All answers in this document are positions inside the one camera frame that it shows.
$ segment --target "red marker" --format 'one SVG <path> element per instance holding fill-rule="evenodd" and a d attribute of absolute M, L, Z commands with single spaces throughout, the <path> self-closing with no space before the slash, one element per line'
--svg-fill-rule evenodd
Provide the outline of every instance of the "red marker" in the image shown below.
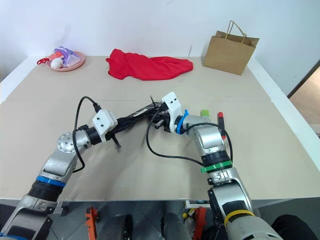
<path fill-rule="evenodd" d="M 224 113 L 222 111 L 218 112 L 218 125 L 221 127 L 221 137 L 226 139 L 226 135 L 223 130 L 225 130 Z"/>

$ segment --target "table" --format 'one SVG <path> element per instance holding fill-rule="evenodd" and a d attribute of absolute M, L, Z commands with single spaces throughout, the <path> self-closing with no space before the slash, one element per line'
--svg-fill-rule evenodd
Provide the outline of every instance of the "table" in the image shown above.
<path fill-rule="evenodd" d="M 149 104 L 150 96 L 159 100 L 171 91 L 190 114 L 208 109 L 216 122 L 217 112 L 224 113 L 234 166 L 253 200 L 319 197 L 319 139 L 283 93 L 270 87 L 275 83 L 264 81 L 268 76 L 259 63 L 251 62 L 251 70 L 238 76 L 203 67 L 198 57 L 190 60 L 193 71 L 163 81 L 115 79 L 99 56 L 87 57 L 71 72 L 35 67 L 0 105 L 0 198 L 19 199 L 28 192 L 58 137 L 72 130 L 82 96 L 124 117 Z M 90 124 L 93 116 L 86 102 L 79 124 Z M 207 199 L 209 186 L 200 166 L 153 155 L 145 143 L 146 127 L 143 121 L 121 132 L 120 150 L 111 141 L 87 150 L 85 169 L 72 175 L 60 200 Z M 152 129 L 150 144 L 159 153 L 199 159 L 184 136 Z"/>

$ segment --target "paper bag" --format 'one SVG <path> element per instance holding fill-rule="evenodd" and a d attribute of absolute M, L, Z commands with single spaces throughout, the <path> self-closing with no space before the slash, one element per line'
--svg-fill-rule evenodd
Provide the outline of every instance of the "paper bag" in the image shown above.
<path fill-rule="evenodd" d="M 240 30 L 242 36 L 230 34 L 234 25 Z M 203 66 L 241 75 L 254 53 L 258 41 L 259 38 L 247 37 L 240 27 L 231 20 L 226 33 L 216 31 L 215 36 L 211 37 Z"/>

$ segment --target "red cloth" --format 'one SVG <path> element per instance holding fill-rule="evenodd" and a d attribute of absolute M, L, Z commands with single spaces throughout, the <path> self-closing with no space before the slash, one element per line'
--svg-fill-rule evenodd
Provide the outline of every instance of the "red cloth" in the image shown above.
<path fill-rule="evenodd" d="M 124 53 L 114 49 L 107 58 L 109 74 L 116 79 L 132 76 L 141 80 L 167 80 L 191 71 L 193 63 L 169 56 L 146 57 L 137 53 Z"/>

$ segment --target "paper bag handle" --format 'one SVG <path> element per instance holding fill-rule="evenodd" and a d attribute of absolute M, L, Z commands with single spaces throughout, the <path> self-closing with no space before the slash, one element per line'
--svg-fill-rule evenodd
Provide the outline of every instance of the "paper bag handle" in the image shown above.
<path fill-rule="evenodd" d="M 245 34 L 242 30 L 241 30 L 241 28 L 234 22 L 234 21 L 230 21 L 229 22 L 229 26 L 228 26 L 228 30 L 226 31 L 226 35 L 225 35 L 225 39 L 227 39 L 227 37 L 228 37 L 228 35 L 231 33 L 231 30 L 232 30 L 232 28 L 233 28 L 233 26 L 234 26 L 234 24 L 237 26 L 237 28 L 240 30 L 240 32 L 242 33 L 242 36 L 243 36 L 243 39 L 242 39 L 242 44 L 244 43 L 244 40 L 245 40 L 245 37 L 247 36 L 247 34 Z"/>

